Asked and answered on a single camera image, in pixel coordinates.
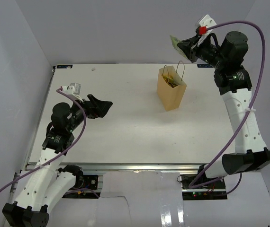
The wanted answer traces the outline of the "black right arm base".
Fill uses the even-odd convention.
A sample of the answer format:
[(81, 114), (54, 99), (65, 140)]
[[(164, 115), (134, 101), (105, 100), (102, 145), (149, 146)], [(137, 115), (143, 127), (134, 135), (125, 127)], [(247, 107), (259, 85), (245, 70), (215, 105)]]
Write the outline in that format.
[(183, 201), (227, 200), (224, 180), (190, 189), (189, 183), (194, 178), (194, 175), (179, 175), (176, 179), (182, 188)]

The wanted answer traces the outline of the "yellow m&m's candy bag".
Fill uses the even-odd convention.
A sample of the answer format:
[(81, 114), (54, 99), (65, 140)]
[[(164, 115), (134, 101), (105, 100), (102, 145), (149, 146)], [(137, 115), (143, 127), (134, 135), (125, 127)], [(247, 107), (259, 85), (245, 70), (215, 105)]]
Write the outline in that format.
[(174, 88), (178, 86), (178, 83), (176, 83), (174, 81), (173, 76), (167, 74), (167, 75), (162, 75), (162, 78), (164, 79), (164, 81), (166, 82), (166, 84), (168, 84), (170, 87)]

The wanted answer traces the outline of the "brown paper bag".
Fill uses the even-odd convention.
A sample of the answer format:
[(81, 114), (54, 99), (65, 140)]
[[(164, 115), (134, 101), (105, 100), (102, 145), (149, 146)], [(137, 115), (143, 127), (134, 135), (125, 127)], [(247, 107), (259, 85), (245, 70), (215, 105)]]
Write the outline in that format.
[[(181, 104), (185, 90), (187, 88), (187, 84), (183, 80), (184, 73), (185, 64), (183, 61), (179, 61), (176, 67), (174, 67), (173, 65), (164, 65), (158, 71), (156, 92), (166, 111), (177, 109)], [(172, 88), (168, 84), (166, 84), (166, 82), (162, 78), (162, 75), (167, 74), (173, 76), (174, 81), (178, 83), (177, 87)]]

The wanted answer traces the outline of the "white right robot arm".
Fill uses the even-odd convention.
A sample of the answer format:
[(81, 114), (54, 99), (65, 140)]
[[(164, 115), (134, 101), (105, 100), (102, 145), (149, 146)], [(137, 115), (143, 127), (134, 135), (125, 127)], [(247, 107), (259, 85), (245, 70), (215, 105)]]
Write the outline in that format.
[(235, 142), (235, 152), (226, 154), (225, 145), (220, 155), (209, 164), (200, 166), (197, 176), (190, 183), (204, 189), (216, 179), (227, 175), (261, 170), (270, 164), (270, 149), (264, 142), (253, 109), (256, 96), (248, 71), (242, 66), (248, 51), (247, 36), (241, 32), (229, 32), (221, 45), (214, 33), (206, 38), (196, 35), (178, 41), (176, 46), (191, 62), (200, 59), (212, 66), (214, 81), (219, 89), (233, 130), (228, 144)]

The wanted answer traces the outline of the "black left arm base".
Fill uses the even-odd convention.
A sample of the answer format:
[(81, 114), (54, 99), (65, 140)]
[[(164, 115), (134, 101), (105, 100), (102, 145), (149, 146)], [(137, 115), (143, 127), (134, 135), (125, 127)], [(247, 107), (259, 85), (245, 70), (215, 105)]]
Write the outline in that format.
[(76, 190), (81, 188), (89, 188), (96, 190), (98, 188), (98, 175), (85, 175), (81, 167), (76, 165), (67, 165), (64, 168), (59, 168), (58, 172), (61, 174), (63, 172), (72, 173), (75, 176), (75, 184), (70, 190)]

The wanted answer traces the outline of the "green snack packet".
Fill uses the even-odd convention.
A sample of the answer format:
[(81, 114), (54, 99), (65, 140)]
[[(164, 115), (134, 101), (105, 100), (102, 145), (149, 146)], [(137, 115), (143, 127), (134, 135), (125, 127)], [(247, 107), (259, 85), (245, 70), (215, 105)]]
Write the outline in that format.
[(172, 35), (170, 35), (170, 39), (171, 39), (171, 43), (172, 43), (173, 48), (174, 48), (180, 55), (182, 55), (185, 59), (188, 60), (188, 57), (187, 57), (186, 54), (183, 52), (183, 50), (180, 49), (180, 48), (178, 47), (178, 44), (181, 43), (181, 40), (179, 40), (178, 38), (176, 38), (176, 37), (174, 37), (174, 36), (172, 36)]

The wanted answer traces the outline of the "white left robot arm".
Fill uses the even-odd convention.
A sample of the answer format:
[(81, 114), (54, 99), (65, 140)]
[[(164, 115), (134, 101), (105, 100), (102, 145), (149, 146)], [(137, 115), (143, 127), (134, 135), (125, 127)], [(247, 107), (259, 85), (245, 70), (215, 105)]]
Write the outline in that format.
[(103, 118), (113, 105), (89, 94), (87, 100), (61, 102), (52, 109), (40, 158), (29, 173), (29, 180), (13, 203), (6, 203), (2, 213), (12, 227), (45, 227), (51, 211), (70, 188), (83, 185), (82, 169), (76, 165), (59, 165), (69, 149), (79, 140), (73, 131), (87, 119)]

